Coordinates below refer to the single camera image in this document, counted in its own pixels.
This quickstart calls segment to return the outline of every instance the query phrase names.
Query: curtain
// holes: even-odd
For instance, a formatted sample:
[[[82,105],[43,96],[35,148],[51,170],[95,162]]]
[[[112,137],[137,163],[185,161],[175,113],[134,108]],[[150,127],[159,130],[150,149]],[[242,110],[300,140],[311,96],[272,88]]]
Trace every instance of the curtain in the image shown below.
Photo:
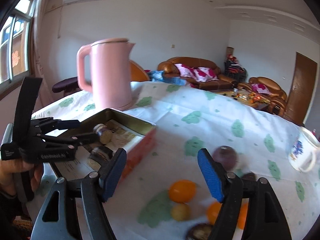
[[[33,21],[33,36],[32,36],[32,52],[31,60],[33,63],[34,73],[36,77],[43,78],[41,88],[38,96],[38,104],[41,107],[45,107],[54,102],[54,99],[51,94],[51,90],[48,88],[47,82],[43,74],[43,66],[41,65],[40,55],[39,55],[39,35],[41,29],[41,22],[44,16],[45,9],[47,7],[48,0],[37,0],[36,8],[34,13]]]

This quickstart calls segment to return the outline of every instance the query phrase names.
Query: orange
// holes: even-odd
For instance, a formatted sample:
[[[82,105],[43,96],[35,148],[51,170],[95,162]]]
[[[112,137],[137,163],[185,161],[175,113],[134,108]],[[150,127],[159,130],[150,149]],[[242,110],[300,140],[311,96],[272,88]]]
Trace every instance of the orange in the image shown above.
[[[210,224],[214,225],[219,215],[220,209],[222,204],[219,202],[214,202],[211,206],[207,209],[207,218]]]
[[[244,203],[241,206],[240,212],[239,212],[237,226],[242,230],[244,229],[245,221],[247,219],[248,205],[249,205],[248,203]]]
[[[169,188],[169,197],[176,203],[189,202],[196,194],[196,184],[190,180],[178,180]]]

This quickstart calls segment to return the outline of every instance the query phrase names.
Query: kettle lid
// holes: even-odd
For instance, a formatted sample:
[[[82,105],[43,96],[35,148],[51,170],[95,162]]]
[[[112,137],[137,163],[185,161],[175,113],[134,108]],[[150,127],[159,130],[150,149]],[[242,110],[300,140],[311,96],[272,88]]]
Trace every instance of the kettle lid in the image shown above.
[[[96,41],[91,44],[91,46],[102,44],[102,43],[110,43],[110,42],[128,42],[129,40],[127,38],[111,38],[111,39],[104,39],[101,41]]]

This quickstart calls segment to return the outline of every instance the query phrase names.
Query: human hand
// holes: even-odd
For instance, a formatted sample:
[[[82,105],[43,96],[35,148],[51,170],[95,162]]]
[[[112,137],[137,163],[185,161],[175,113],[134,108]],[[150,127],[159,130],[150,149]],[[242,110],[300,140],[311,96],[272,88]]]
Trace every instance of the human hand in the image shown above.
[[[26,163],[22,159],[0,160],[0,190],[14,196],[17,191],[13,181],[13,173],[29,171],[35,168],[34,176],[31,178],[31,188],[35,192],[39,187],[43,175],[43,164],[34,165]]]

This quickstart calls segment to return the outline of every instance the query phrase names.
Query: white mug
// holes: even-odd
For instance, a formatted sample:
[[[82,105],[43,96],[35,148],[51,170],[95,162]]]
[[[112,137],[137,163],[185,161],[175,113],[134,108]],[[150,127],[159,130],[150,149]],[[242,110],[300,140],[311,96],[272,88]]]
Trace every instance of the white mug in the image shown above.
[[[317,138],[304,127],[300,127],[300,133],[291,148],[288,156],[289,162],[297,171],[308,172],[316,164],[316,153],[319,151],[320,143]]]

